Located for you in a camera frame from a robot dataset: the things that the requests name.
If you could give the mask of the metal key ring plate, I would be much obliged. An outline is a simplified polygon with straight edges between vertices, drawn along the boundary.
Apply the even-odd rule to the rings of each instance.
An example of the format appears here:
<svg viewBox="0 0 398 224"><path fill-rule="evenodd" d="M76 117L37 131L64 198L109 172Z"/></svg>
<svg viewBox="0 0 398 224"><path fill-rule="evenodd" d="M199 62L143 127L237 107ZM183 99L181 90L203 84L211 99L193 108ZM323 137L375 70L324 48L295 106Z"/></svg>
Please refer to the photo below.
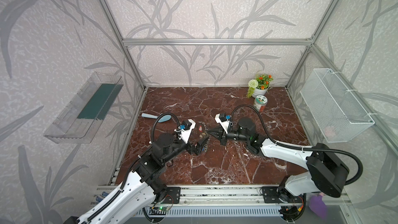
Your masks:
<svg viewBox="0 0 398 224"><path fill-rule="evenodd" d="M207 133L205 123L199 122L199 140L197 141L199 154L207 152L209 140L210 135Z"/></svg>

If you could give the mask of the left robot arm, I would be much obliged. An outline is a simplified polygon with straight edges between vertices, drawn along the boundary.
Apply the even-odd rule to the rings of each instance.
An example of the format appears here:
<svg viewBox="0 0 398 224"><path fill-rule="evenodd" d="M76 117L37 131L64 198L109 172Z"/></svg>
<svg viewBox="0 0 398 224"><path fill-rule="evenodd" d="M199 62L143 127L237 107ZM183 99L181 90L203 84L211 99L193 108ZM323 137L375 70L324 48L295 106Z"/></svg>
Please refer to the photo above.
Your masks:
<svg viewBox="0 0 398 224"><path fill-rule="evenodd" d="M167 186L159 179L166 164L184 151L198 156L209 140L205 136L195 144L190 143L196 123L191 119L180 122L174 114L168 115L176 121L176 129L155 138L152 128L151 146L130 165L123 182L96 207L79 217L68 218L67 224L123 224L140 209L166 198Z"/></svg>

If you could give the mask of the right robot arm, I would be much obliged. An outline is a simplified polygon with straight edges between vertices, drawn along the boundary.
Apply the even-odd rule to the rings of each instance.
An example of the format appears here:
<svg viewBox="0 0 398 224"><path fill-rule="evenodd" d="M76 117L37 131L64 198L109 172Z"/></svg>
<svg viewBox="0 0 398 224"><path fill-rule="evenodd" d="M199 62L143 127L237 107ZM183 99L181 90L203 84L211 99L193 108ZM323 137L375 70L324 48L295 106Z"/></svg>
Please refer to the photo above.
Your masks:
<svg viewBox="0 0 398 224"><path fill-rule="evenodd" d="M284 160L306 170L299 175L286 176L279 185L281 194L300 196L320 192L339 198L345 186L356 182L363 174L362 161L354 154L318 143L316 146L294 145L271 137L264 120L261 125L265 135L257 132L254 121L243 117L233 126L233 115L215 116L218 127L207 132L225 146L229 140L245 143L254 155Z"/></svg>

